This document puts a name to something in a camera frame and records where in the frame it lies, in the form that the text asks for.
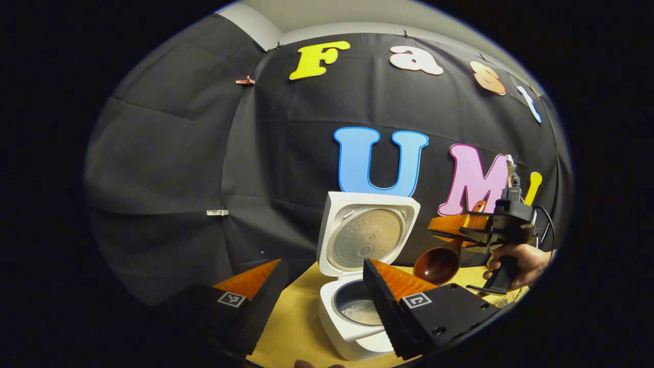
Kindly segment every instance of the white clip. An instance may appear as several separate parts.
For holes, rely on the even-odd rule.
[[[228,210],[207,210],[207,216],[227,216],[229,214]]]

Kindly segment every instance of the yellow letter f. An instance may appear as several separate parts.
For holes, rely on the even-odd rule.
[[[325,67],[320,66],[320,61],[324,60],[326,64],[336,61],[339,50],[347,50],[350,44],[346,41],[321,43],[319,45],[305,46],[298,50],[301,53],[298,68],[288,77],[291,81],[307,77],[322,75],[327,71]]]

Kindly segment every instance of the clip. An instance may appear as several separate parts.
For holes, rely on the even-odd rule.
[[[250,79],[248,75],[246,79],[237,79],[236,84],[242,84],[244,86],[249,86],[250,84],[255,84],[254,79]]]

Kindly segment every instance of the screw hole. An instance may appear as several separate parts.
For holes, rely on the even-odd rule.
[[[442,335],[442,334],[444,334],[446,331],[447,331],[447,328],[441,326],[441,327],[437,327],[435,330],[433,330],[433,331],[432,331],[432,334],[433,334],[433,335]]]

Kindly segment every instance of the wooden table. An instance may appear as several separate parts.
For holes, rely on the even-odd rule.
[[[413,273],[411,267],[398,268]],[[486,270],[486,266],[461,268],[450,282],[483,285],[481,275]],[[290,284],[281,293],[256,349],[247,359],[266,368],[293,368],[296,359],[308,361],[316,368],[337,363],[346,368],[387,368],[407,362],[395,353],[368,361],[347,361],[339,355],[318,318],[320,288],[336,279],[321,274],[316,262]],[[489,295],[484,299],[491,303],[497,298]]]

